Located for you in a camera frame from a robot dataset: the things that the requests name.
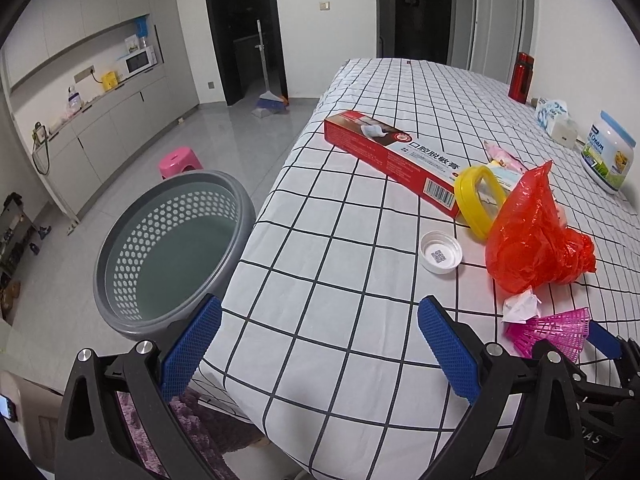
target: blue gripper pad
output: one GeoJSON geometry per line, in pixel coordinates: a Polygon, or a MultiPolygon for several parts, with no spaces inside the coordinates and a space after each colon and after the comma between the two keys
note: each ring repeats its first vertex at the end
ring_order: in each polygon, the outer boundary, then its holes
{"type": "Polygon", "coordinates": [[[453,391],[473,404],[480,395],[478,364],[429,298],[418,306],[418,327],[453,391]]]}
{"type": "Polygon", "coordinates": [[[160,391],[166,402],[184,393],[221,322],[222,304],[212,297],[162,362],[160,391]]]}
{"type": "Polygon", "coordinates": [[[622,350],[618,339],[595,321],[589,322],[587,341],[600,350],[607,359],[622,357],[622,350]]]}

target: wall socket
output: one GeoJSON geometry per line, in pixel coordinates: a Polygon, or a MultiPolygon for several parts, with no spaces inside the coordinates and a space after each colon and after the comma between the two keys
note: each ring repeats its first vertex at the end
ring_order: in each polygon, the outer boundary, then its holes
{"type": "Polygon", "coordinates": [[[88,68],[85,68],[84,70],[82,70],[82,72],[78,72],[75,76],[74,76],[74,81],[76,82],[76,84],[78,84],[79,82],[82,81],[82,79],[85,79],[87,77],[89,77],[93,72],[95,72],[95,68],[93,65],[91,65],[88,68]]]}

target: toothpaste box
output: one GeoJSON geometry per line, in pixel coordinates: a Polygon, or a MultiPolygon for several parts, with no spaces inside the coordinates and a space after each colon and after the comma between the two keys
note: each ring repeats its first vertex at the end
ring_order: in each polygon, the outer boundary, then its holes
{"type": "Polygon", "coordinates": [[[461,168],[417,135],[349,110],[324,120],[324,138],[397,180],[444,214],[458,215],[453,183],[461,168]]]}

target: black door frame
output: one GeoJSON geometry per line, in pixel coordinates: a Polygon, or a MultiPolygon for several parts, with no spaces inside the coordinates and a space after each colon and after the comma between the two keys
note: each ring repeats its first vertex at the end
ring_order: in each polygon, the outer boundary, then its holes
{"type": "MultiPolygon", "coordinates": [[[[222,89],[225,93],[227,105],[231,106],[238,102],[244,94],[242,93],[240,84],[240,74],[238,64],[236,62],[236,54],[233,48],[233,42],[228,35],[228,27],[226,23],[222,23],[222,19],[218,17],[217,9],[214,8],[216,3],[213,0],[206,0],[207,13],[209,15],[209,27],[211,28],[211,37],[216,52],[216,60],[218,70],[220,71],[220,80],[222,81],[222,89]]],[[[271,21],[273,23],[273,44],[276,49],[276,62],[278,63],[278,78],[280,79],[280,93],[289,98],[287,89],[287,77],[284,67],[284,53],[282,51],[282,37],[280,35],[280,16],[278,14],[278,0],[269,0],[271,11],[271,21]]]]}

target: phone screen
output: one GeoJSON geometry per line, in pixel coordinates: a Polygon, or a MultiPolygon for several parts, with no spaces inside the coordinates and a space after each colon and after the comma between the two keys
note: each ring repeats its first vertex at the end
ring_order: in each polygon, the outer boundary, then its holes
{"type": "Polygon", "coordinates": [[[14,404],[2,395],[0,395],[0,413],[7,420],[15,420],[14,404]]]}

